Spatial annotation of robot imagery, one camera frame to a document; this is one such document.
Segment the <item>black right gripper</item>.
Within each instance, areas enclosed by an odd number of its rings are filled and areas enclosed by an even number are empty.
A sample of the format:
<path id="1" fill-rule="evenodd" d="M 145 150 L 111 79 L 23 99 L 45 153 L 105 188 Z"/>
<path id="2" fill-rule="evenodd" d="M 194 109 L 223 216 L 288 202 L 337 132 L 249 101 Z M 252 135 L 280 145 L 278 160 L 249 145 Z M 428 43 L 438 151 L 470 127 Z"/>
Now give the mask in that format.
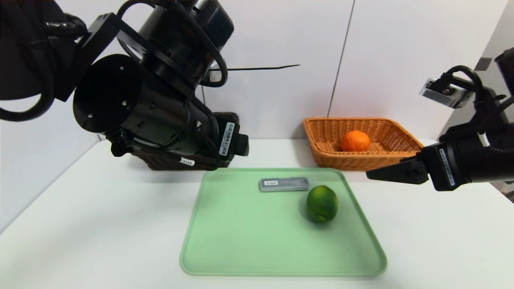
<path id="1" fill-rule="evenodd" d="M 419 185 L 429 180 L 437 191 L 453 191 L 467 183 L 512 181 L 513 139 L 494 137 L 484 147 L 473 136 L 424 147 L 416 156 L 366 172 L 368 179 Z"/>

